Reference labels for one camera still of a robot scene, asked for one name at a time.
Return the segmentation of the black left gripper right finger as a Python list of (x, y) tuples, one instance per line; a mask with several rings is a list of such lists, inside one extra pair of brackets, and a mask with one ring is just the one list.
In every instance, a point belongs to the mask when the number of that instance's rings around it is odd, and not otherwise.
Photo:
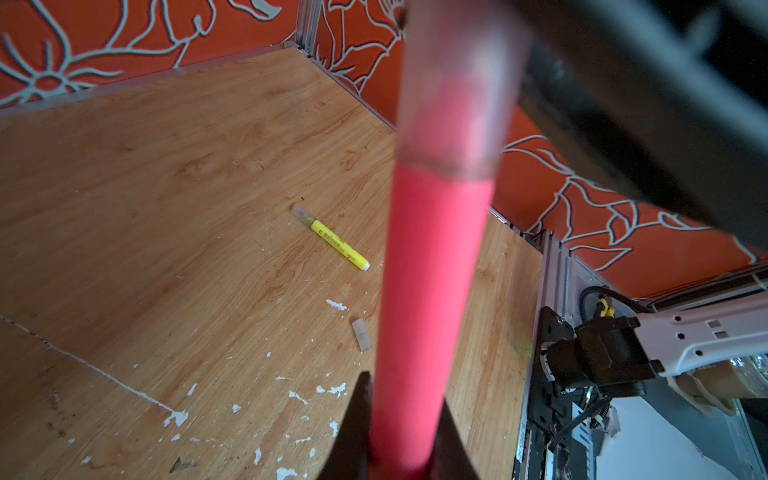
[(443, 401), (434, 441), (434, 478), (439, 480), (479, 479), (446, 400)]

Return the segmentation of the translucent frosted pen cap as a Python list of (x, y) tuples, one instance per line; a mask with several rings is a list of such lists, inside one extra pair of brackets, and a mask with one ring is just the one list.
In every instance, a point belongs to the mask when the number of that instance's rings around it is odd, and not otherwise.
[(308, 228), (312, 226), (312, 224), (315, 222), (316, 218), (313, 214), (311, 214), (306, 208), (304, 208), (301, 204), (294, 204), (291, 208), (291, 212), (294, 216), (296, 216), (303, 224), (305, 224)]

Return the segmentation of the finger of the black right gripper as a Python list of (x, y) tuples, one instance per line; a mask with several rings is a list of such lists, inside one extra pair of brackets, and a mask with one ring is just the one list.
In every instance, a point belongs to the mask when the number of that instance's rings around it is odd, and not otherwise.
[(626, 191), (767, 245), (767, 5), (763, 1), (512, 1), (575, 82), (532, 72), (561, 119), (601, 114), (651, 169), (609, 161)]

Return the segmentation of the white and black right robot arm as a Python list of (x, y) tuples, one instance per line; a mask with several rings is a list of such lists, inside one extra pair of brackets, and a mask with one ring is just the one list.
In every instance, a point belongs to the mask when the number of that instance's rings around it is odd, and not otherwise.
[[(515, 1), (537, 36), (523, 97), (626, 200), (767, 244), (767, 5), (763, 1)], [(767, 349), (767, 297), (610, 317), (584, 288), (573, 336), (540, 367), (565, 389), (637, 396), (645, 382)]]

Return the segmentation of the yellow highlighter pen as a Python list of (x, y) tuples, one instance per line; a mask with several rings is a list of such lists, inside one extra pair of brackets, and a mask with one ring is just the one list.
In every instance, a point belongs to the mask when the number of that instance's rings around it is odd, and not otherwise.
[(370, 262), (363, 255), (342, 240), (320, 220), (313, 220), (310, 224), (310, 229), (359, 270), (367, 271), (370, 268)]

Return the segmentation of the pink highlighter pen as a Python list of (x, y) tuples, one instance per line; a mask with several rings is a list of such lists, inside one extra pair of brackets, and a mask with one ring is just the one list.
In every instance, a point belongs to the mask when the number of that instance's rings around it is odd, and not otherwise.
[(426, 475), (494, 180), (393, 171), (370, 446), (375, 479)]

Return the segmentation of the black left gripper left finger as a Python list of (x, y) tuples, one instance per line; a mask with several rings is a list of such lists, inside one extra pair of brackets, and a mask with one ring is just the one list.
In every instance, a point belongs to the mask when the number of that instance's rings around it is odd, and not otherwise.
[(372, 376), (361, 372), (318, 480), (366, 480), (369, 470)]

